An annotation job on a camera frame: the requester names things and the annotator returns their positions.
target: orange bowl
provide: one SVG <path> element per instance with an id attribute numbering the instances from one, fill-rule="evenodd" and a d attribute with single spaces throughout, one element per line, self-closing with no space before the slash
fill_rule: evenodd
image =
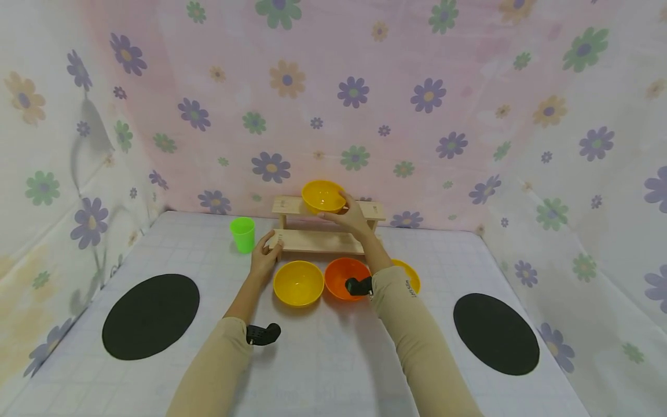
<path id="1" fill-rule="evenodd" d="M 344 301 L 358 301 L 363 297 L 353 297 L 345 288 L 345 281 L 356 278 L 361 281 L 371 276 L 366 265 L 352 258 L 338 258 L 324 271 L 324 285 L 334 297 Z"/>

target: beige sleeve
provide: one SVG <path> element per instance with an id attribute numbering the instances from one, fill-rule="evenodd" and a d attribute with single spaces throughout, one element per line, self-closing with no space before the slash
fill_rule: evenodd
<path id="1" fill-rule="evenodd" d="M 251 353 L 243 320 L 220 320 L 185 371 L 167 417 L 227 416 L 236 383 L 247 368 Z"/>
<path id="2" fill-rule="evenodd" d="M 400 266 L 373 276 L 374 310 L 396 353 L 421 417 L 481 416 L 438 324 Z"/>

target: wooden stand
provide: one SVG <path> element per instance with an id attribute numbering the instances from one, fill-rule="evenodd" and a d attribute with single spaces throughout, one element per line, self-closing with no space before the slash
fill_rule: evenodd
<path id="1" fill-rule="evenodd" d="M 382 204 L 372 201 L 359 201 L 362 213 L 371 230 L 375 231 L 378 222 L 385 220 Z M 278 228 L 269 241 L 273 249 L 278 239 L 284 243 L 285 252 L 317 252 L 323 254 L 363 255 L 362 245 L 347 232 L 321 232 L 317 230 L 291 230 L 287 228 L 287 217 L 313 217 L 301 197 L 278 195 L 273 201 L 272 212 L 278 215 Z"/>

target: human hand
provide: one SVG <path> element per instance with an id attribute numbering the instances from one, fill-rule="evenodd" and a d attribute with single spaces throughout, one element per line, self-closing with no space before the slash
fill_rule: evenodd
<path id="1" fill-rule="evenodd" d="M 278 255 L 283 251 L 282 240 L 279 240 L 272 250 L 266 246 L 266 243 L 274 234 L 274 230 L 265 234 L 259 240 L 255 249 L 253 249 L 252 259 L 250 261 L 250 273 L 248 274 L 249 280 L 259 280 L 264 285 L 269 282 L 273 267 L 275 266 L 275 261 L 278 258 Z"/>

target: green flower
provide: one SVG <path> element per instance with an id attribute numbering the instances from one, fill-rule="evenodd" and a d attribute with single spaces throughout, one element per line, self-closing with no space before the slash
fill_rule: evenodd
<path id="1" fill-rule="evenodd" d="M 560 205 L 560 198 L 554 198 L 553 201 L 544 199 L 544 205 L 538 206 L 538 223 L 544 223 L 542 227 L 545 230 L 553 229 L 558 231 L 561 224 L 567 224 L 568 218 L 565 216 L 569 210 L 568 206 Z"/>
<path id="2" fill-rule="evenodd" d="M 41 272 L 37 278 L 33 280 L 33 288 L 42 288 L 49 281 L 50 276 L 51 274 L 47 271 Z"/>
<path id="3" fill-rule="evenodd" d="M 500 161 L 507 155 L 507 152 L 510 150 L 512 142 L 505 142 L 501 146 L 498 146 L 496 152 L 494 153 L 494 161 Z"/>
<path id="4" fill-rule="evenodd" d="M 197 3 L 191 1 L 185 8 L 187 9 L 187 15 L 193 22 L 204 23 L 206 20 L 206 10 L 199 5 L 199 1 Z"/>
<path id="5" fill-rule="evenodd" d="M 60 183 L 53 179 L 53 172 L 44 175 L 42 171 L 35 172 L 34 178 L 28 178 L 25 182 L 28 185 L 28 190 L 25 196 L 33 199 L 34 205 L 51 205 L 54 198 L 60 197 Z"/>
<path id="6" fill-rule="evenodd" d="M 178 149 L 174 141 L 163 133 L 156 133 L 155 136 L 153 136 L 153 140 L 155 141 L 155 146 L 162 149 L 162 152 L 173 153 Z"/>
<path id="7" fill-rule="evenodd" d="M 433 33 L 440 31 L 444 35 L 447 29 L 454 27 L 454 19 L 458 16 L 456 0 L 440 0 L 440 5 L 433 6 L 431 14 L 428 24 L 433 26 Z"/>
<path id="8" fill-rule="evenodd" d="M 530 53 L 529 52 L 520 53 L 519 55 L 516 56 L 514 60 L 514 69 L 516 69 L 517 71 L 521 71 L 523 68 L 526 68 L 528 66 L 529 62 L 530 62 Z"/>
<path id="9" fill-rule="evenodd" d="M 595 29 L 589 27 L 583 35 L 574 38 L 572 48 L 563 56 L 565 61 L 563 69 L 574 66 L 574 72 L 579 73 L 586 68 L 586 65 L 597 64 L 598 54 L 607 49 L 605 38 L 608 34 L 609 29 L 595 32 Z"/>
<path id="10" fill-rule="evenodd" d="M 412 165 L 412 162 L 403 161 L 396 164 L 394 167 L 394 174 L 396 174 L 397 177 L 407 178 L 412 175 L 414 170 L 415 167 Z"/>
<path id="11" fill-rule="evenodd" d="M 301 19 L 301 9 L 296 5 L 301 0 L 259 0 L 255 3 L 255 11 L 260 16 L 269 17 L 266 23 L 271 29 L 278 27 L 278 21 L 285 30 L 291 29 L 291 20 Z"/>
<path id="12" fill-rule="evenodd" d="M 580 281 L 590 282 L 591 278 L 595 278 L 597 273 L 595 269 L 598 267 L 590 255 L 579 254 L 579 258 L 574 258 L 574 271 Z"/>
<path id="13" fill-rule="evenodd" d="M 133 137 L 132 132 L 129 130 L 129 126 L 127 123 L 123 123 L 119 120 L 116 122 L 114 130 L 116 131 L 116 140 L 118 141 L 118 144 L 121 146 L 123 152 L 127 153 L 129 148 L 132 147 L 131 140 Z"/>
<path id="14" fill-rule="evenodd" d="M 243 127 L 248 129 L 250 133 L 261 135 L 261 133 L 266 130 L 265 124 L 266 120 L 262 119 L 259 113 L 248 111 L 245 116 L 243 116 Z"/>
<path id="15" fill-rule="evenodd" d="M 368 157 L 370 153 L 366 152 L 364 146 L 356 147 L 354 145 L 350 146 L 350 149 L 343 151 L 341 156 L 343 159 L 340 160 L 341 165 L 345 165 L 345 169 L 351 171 L 353 168 L 355 171 L 359 171 L 362 167 L 368 165 Z"/>
<path id="16" fill-rule="evenodd" d="M 628 359 L 636 364 L 644 361 L 644 354 L 639 351 L 639 348 L 633 344 L 626 343 L 623 345 L 623 353 L 628 356 Z"/>

